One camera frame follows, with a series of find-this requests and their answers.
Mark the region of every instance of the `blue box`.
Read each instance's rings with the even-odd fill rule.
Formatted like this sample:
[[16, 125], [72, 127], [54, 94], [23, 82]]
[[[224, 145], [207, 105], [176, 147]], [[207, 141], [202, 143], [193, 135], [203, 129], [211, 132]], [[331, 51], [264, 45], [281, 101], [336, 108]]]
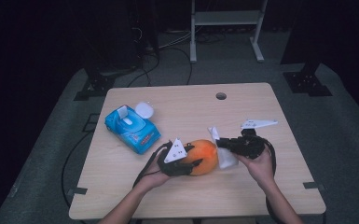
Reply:
[[138, 154], [144, 154], [161, 137], [159, 130], [149, 119], [141, 118], [127, 105], [106, 116], [105, 125]]

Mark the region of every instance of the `white lid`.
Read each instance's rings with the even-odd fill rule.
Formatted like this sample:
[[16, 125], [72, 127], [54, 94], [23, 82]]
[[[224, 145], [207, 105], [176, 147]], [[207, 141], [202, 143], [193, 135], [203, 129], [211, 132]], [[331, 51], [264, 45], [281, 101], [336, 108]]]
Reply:
[[141, 102], [139, 103], [136, 107], [135, 107], [135, 112], [143, 119], [149, 119], [153, 116], [154, 114], [154, 109], [153, 107], [146, 103], [146, 102]]

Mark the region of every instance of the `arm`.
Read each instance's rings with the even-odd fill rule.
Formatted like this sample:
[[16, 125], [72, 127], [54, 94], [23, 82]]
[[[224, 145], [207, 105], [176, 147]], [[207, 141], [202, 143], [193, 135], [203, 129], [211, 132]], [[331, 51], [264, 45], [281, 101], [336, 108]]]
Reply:
[[159, 172], [157, 159], [158, 157], [153, 160], [146, 171], [146, 174], [150, 175], [145, 175], [121, 202], [99, 222], [100, 224], [127, 224], [144, 196], [151, 189], [161, 186], [170, 179], [169, 176]]
[[271, 155], [265, 147], [263, 153], [254, 160], [234, 154], [249, 171], [249, 174], [263, 189], [275, 215], [284, 223], [303, 223], [292, 205], [286, 200], [276, 184], [272, 172]]

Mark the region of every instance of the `dark background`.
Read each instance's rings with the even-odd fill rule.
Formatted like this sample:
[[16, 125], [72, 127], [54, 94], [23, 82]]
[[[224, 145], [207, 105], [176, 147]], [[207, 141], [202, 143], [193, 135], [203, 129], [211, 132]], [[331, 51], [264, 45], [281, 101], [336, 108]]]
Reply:
[[[105, 60], [116, 59], [113, 64], [136, 63], [139, 51], [134, 46], [124, 41], [119, 46], [126, 48], [118, 49], [122, 38], [132, 42], [131, 31], [118, 23], [149, 20], [134, 21], [139, 11], [125, 11], [125, 1], [113, 2], [117, 5], [94, 1], [93, 10], [85, 12], [81, 8], [87, 6], [71, 1], [0, 1], [0, 206], [72, 75], [99, 54]], [[197, 7], [204, 9], [208, 2], [198, 0]], [[107, 6], [123, 18], [118, 23], [114, 16], [110, 18], [109, 32], [107, 18], [95, 16], [106, 12]], [[156, 0], [154, 6], [155, 17], [149, 19], [156, 22], [157, 30], [189, 28], [189, 0]], [[216, 9], [239, 7], [258, 4], [227, 0]], [[269, 0], [263, 29], [289, 28], [293, 31], [283, 63], [304, 63], [309, 55], [316, 55], [339, 74], [359, 104], [359, 1]], [[109, 36], [116, 39], [111, 46], [105, 45]], [[126, 60], [118, 62], [123, 54]]]

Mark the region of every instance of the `white tissue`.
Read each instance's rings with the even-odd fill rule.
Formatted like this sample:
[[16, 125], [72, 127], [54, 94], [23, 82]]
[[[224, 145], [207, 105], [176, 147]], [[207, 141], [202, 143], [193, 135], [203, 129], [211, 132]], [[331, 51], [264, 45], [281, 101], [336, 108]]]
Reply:
[[[215, 127], [211, 127], [208, 128], [208, 130], [214, 143], [216, 143], [216, 139], [220, 139], [217, 129]], [[219, 159], [220, 169], [226, 169], [228, 167], [238, 165], [237, 158], [235, 158], [234, 155], [232, 155], [232, 153], [224, 147], [217, 148], [217, 158]]]

